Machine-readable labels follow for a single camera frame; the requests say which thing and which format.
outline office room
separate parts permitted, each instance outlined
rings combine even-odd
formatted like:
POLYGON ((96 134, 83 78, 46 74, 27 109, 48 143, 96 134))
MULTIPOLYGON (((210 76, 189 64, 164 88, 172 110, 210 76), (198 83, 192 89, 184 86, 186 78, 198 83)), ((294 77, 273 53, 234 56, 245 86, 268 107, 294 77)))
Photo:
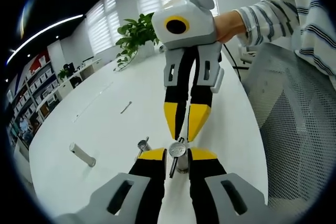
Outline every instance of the office room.
POLYGON ((272 1, 13 3, 4 141, 32 209, 55 223, 303 217, 336 164, 336 70, 301 50, 308 9, 272 1))

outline ceiling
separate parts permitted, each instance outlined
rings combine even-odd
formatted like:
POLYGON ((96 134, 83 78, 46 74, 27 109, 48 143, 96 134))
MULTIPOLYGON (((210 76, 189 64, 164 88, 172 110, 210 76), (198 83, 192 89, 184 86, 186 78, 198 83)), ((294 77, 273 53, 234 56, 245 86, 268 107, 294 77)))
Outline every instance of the ceiling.
MULTIPOLYGON (((19 19, 24 6, 28 0, 5 0, 6 6, 6 26, 3 35, 8 41, 0 56, 2 66, 10 57, 10 49, 18 48, 24 41, 30 38, 40 30, 63 19, 85 14, 99 0, 34 0, 31 11, 27 15, 28 19, 24 29, 23 38, 17 31, 19 19)), ((72 34, 76 27, 84 18, 76 19, 59 25, 38 36, 32 42, 27 44, 5 67, 3 78, 13 79, 23 66, 31 60, 27 55, 32 56, 44 50, 48 45, 58 39, 63 39, 72 34)))

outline potted plant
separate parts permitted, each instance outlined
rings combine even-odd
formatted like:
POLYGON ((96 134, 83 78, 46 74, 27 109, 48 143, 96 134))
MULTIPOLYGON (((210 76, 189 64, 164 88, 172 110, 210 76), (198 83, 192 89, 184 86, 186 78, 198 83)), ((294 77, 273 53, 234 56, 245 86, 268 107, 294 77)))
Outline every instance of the potted plant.
POLYGON ((60 79, 60 81, 63 81, 63 79, 67 76, 67 70, 65 69, 61 69, 60 72, 58 73, 58 78, 60 79))
POLYGON ((131 63, 138 54, 139 49, 148 44, 148 41, 151 41, 149 46, 152 47, 159 43, 152 25, 153 14, 140 14, 138 21, 127 18, 125 19, 127 24, 118 28, 118 33, 124 36, 116 42, 116 45, 122 49, 122 52, 117 54, 117 57, 119 57, 117 60, 119 71, 131 63))

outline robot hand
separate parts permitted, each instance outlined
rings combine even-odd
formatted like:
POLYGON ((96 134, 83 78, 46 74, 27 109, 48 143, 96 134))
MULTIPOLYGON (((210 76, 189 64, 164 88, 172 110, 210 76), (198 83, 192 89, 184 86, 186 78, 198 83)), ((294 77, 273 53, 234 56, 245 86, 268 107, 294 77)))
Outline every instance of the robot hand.
POLYGON ((191 89, 188 117, 188 138, 193 141, 206 122, 224 71, 220 67, 222 45, 216 41, 214 18, 210 9, 213 0, 171 0, 154 13, 152 24, 158 39, 167 48, 165 53, 164 102, 165 117, 172 137, 179 138, 193 62, 196 71, 191 89))

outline yellow circle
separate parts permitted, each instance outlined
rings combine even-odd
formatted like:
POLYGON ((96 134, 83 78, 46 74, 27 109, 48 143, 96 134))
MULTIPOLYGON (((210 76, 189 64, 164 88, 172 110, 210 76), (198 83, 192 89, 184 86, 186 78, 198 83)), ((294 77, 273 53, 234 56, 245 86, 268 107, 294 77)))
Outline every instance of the yellow circle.
POLYGON ((186 20, 184 17, 181 17, 181 16, 170 16, 170 17, 166 18, 165 21, 164 21, 164 27, 167 27, 167 23, 169 21, 172 21, 172 20, 179 20, 179 21, 181 21, 181 22, 183 22, 185 24, 185 28, 186 29, 185 29, 185 31, 183 33, 187 32, 189 30, 189 22, 188 22, 188 20, 186 20))

